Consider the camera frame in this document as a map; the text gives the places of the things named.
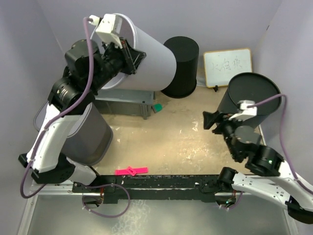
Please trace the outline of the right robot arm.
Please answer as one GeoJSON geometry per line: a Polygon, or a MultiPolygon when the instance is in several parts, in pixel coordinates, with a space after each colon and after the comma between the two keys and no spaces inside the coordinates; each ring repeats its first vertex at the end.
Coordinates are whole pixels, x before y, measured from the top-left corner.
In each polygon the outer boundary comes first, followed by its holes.
{"type": "Polygon", "coordinates": [[[242,163],[253,174],[270,179],[273,184],[253,180],[230,167],[223,167],[218,179],[218,188],[222,191],[245,191],[280,206],[293,219],[304,223],[313,223],[313,197],[301,189],[291,172],[289,163],[274,149],[261,144],[261,135],[254,128],[242,122],[229,119],[219,112],[203,113],[203,128],[222,135],[232,159],[242,163]]]}

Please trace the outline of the grey ribbed square bin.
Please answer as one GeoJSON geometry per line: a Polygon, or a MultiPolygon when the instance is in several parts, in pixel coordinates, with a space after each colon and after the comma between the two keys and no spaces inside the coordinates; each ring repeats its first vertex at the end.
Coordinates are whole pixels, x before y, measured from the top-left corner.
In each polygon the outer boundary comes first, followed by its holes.
{"type": "Polygon", "coordinates": [[[59,153],[82,165],[95,165],[106,154],[113,138],[110,126],[93,103],[81,115],[60,117],[59,110],[45,103],[34,119],[39,134],[44,136],[37,147],[37,162],[47,160],[55,165],[59,153]]]}

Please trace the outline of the dark blue round bin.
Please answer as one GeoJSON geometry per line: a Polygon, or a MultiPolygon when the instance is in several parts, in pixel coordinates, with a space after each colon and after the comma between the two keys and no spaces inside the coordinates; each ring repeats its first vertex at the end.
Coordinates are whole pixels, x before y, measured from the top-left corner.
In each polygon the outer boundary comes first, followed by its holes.
{"type": "MultiPolygon", "coordinates": [[[[234,114],[237,112],[237,103],[241,100],[261,102],[280,90],[269,78],[253,72],[244,72],[234,76],[217,108],[220,113],[234,114]]],[[[282,98],[276,98],[257,107],[257,116],[243,122],[252,128],[258,127],[269,115],[280,107],[282,98]]]]}

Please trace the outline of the black round bin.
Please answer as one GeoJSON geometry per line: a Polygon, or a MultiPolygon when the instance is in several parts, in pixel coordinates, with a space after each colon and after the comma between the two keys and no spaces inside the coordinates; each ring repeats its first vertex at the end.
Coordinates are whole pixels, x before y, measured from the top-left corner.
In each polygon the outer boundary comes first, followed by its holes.
{"type": "Polygon", "coordinates": [[[185,98],[197,85],[199,45],[185,36],[172,37],[164,45],[174,54],[177,68],[174,79],[162,93],[171,98],[185,98]]]}

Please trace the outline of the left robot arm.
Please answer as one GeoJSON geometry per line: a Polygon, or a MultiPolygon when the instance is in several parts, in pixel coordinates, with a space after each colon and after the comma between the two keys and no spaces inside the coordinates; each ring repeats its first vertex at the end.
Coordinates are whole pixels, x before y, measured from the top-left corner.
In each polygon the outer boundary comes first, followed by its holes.
{"type": "Polygon", "coordinates": [[[31,169],[37,184],[81,183],[90,191],[99,190],[101,181],[88,165],[69,159],[61,152],[67,136],[95,100],[98,91],[120,72],[135,74],[146,53],[132,48],[126,39],[121,47],[103,43],[101,53],[93,40],[79,40],[65,53],[67,66],[48,96],[46,116],[36,142],[20,163],[31,169]]]}

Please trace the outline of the grey plastic crate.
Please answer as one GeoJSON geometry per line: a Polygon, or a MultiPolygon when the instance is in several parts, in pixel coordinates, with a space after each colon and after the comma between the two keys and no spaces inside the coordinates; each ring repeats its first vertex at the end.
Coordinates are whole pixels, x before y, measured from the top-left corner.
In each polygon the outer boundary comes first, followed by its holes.
{"type": "Polygon", "coordinates": [[[152,111],[155,93],[138,90],[100,90],[94,104],[102,114],[140,116],[146,120],[152,111]]]}

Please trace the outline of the light grey round bin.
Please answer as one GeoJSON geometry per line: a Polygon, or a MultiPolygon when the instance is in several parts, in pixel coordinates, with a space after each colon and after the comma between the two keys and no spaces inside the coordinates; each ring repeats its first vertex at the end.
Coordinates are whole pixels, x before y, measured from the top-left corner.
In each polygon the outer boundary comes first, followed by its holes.
{"type": "Polygon", "coordinates": [[[127,75],[120,72],[110,80],[102,90],[124,89],[139,91],[161,91],[174,79],[176,59],[174,54],[162,43],[135,26],[132,20],[119,13],[122,18],[119,39],[124,38],[129,45],[146,53],[136,74],[127,75]]]}

